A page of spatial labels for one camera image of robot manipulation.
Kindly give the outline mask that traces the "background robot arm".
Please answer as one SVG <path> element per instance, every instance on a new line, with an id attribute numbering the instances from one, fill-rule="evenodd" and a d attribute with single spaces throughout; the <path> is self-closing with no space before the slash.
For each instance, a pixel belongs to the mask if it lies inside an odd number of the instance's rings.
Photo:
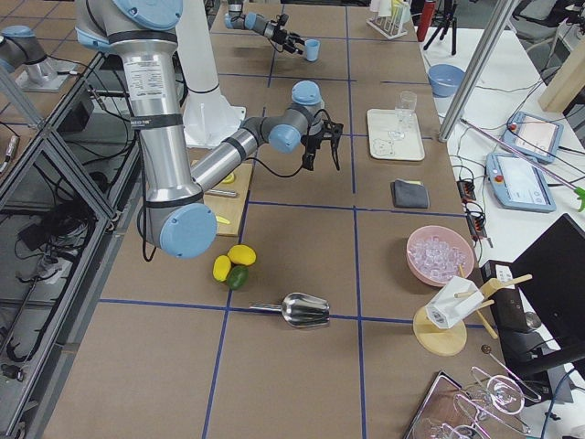
<path id="1" fill-rule="evenodd" d="M 1 30 L 1 66 L 8 73 L 24 69 L 16 78 L 23 91 L 57 92 L 78 64 L 50 58 L 33 30 L 18 25 Z"/>

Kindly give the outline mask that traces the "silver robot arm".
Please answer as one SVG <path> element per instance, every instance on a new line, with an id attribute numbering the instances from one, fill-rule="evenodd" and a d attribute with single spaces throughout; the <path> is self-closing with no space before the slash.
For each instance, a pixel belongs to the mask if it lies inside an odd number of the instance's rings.
<path id="1" fill-rule="evenodd" d="M 79 43 L 118 55 L 131 126 L 141 146 L 144 188 L 138 229 L 144 244 L 177 258 L 205 252 L 217 219 L 204 195 L 262 145 L 303 146 L 311 169 L 322 142 L 338 147 L 318 85 L 303 80 L 275 117 L 246 117 L 222 95 L 200 1 L 79 1 Z"/>
<path id="2" fill-rule="evenodd" d="M 265 37 L 278 52 L 286 51 L 291 54 L 302 55 L 305 41 L 292 31 L 287 30 L 289 20 L 287 14 L 277 15 L 268 19 L 258 13 L 245 13 L 243 1 L 228 0 L 228 12 L 224 15 L 224 24 L 229 29 L 249 30 Z"/>

